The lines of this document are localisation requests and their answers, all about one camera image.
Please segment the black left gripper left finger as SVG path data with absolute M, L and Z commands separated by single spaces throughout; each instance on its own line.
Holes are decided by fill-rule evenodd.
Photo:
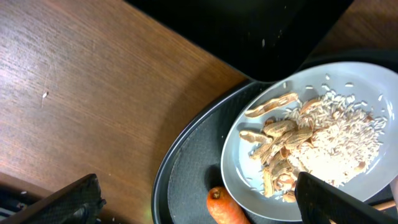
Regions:
M 96 174 L 88 174 L 1 223 L 95 223 L 105 205 Z

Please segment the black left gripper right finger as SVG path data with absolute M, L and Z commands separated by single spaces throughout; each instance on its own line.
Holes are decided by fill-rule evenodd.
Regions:
M 397 219 L 307 172 L 298 175 L 295 198 L 304 224 L 397 224 Z

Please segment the rice and peanut shells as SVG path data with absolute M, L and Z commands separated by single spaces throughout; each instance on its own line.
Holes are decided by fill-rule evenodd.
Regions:
M 340 95 L 323 84 L 325 94 L 302 102 L 289 91 L 248 109 L 244 116 L 260 118 L 283 109 L 281 118 L 268 118 L 260 131 L 239 132 L 239 138 L 257 147 L 249 158 L 260 162 L 266 198 L 296 201 L 299 173 L 309 174 L 339 187 L 368 170 L 379 154 L 388 119 L 365 111 L 365 101 Z

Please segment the grey plate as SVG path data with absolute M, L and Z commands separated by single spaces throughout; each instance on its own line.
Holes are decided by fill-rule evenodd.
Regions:
M 386 124 L 379 154 L 369 169 L 340 187 L 346 194 L 366 201 L 376 195 L 397 176 L 397 72 L 364 62 L 335 62 L 314 66 L 298 72 L 270 87 L 256 87 L 244 110 L 289 92 L 296 92 L 301 101 L 325 94 L 328 90 L 340 96 L 354 96 L 357 108 L 372 112 Z M 247 211 L 271 220 L 297 222 L 301 219 L 296 203 L 283 202 L 279 195 L 262 195 L 260 162 L 249 159 L 255 145 L 241 140 L 238 133 L 260 130 L 268 117 L 247 118 L 237 115 L 226 136 L 221 155 L 221 175 L 232 198 Z

